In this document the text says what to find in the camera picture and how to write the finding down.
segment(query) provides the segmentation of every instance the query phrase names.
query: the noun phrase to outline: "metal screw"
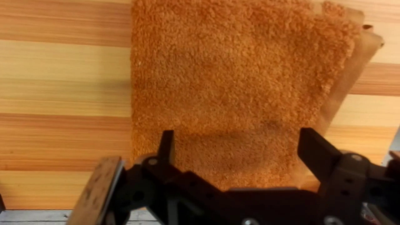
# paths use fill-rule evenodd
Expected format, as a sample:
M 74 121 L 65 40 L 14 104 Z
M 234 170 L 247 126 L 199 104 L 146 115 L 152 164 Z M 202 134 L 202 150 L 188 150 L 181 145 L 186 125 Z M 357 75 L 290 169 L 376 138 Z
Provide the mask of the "metal screw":
M 344 225 L 344 223 L 337 217 L 326 216 L 324 218 L 325 225 Z
M 260 225 L 257 220 L 253 218 L 245 218 L 242 225 Z
M 351 157 L 352 157 L 354 160 L 357 160 L 357 161 L 361 161 L 361 160 L 362 160 L 362 157 L 359 156 L 359 155 L 356 155 L 356 154 L 352 154 Z
M 155 164 L 157 164 L 158 163 L 158 160 L 157 159 L 150 159 L 149 160 L 149 164 L 150 165 L 155 165 Z

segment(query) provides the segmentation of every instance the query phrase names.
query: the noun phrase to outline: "terry cloth towel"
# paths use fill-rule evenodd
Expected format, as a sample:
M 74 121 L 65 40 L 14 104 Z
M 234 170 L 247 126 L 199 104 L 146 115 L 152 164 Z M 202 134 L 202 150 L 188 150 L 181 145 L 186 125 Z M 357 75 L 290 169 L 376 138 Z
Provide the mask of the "terry cloth towel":
M 298 185 L 382 39 L 362 12 L 300 0 L 134 0 L 133 157 L 176 131 L 175 166 L 220 189 Z

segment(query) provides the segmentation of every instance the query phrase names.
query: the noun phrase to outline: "folded towel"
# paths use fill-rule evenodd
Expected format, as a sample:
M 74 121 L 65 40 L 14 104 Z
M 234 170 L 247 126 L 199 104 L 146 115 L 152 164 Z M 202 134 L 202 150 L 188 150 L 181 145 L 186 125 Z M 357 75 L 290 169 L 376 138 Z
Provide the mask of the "folded towel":
M 382 41 L 365 54 L 362 17 L 330 2 L 134 0 L 133 157 L 174 129 L 176 166 L 220 189 L 297 185 L 299 129 L 326 131 Z

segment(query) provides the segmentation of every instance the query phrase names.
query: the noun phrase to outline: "gray floor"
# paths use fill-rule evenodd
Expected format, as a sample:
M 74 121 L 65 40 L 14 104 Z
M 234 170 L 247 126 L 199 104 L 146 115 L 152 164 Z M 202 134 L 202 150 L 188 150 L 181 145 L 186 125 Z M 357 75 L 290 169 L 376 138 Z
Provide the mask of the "gray floor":
M 400 151 L 400 128 L 389 148 Z M 382 164 L 390 160 L 387 155 Z M 7 210 L 0 214 L 1 225 L 64 225 L 70 215 L 70 210 Z M 146 210 L 133 211 L 128 225 L 159 225 L 154 217 Z

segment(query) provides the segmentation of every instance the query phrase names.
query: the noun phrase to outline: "wooden table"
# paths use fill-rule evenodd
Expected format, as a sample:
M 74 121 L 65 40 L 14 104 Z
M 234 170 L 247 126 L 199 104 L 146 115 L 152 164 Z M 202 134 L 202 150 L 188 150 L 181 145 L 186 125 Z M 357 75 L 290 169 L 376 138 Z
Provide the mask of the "wooden table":
M 327 138 L 379 163 L 400 121 L 400 2 L 348 0 L 386 40 Z M 100 157 L 130 153 L 130 0 L 0 1 L 0 193 L 69 209 Z

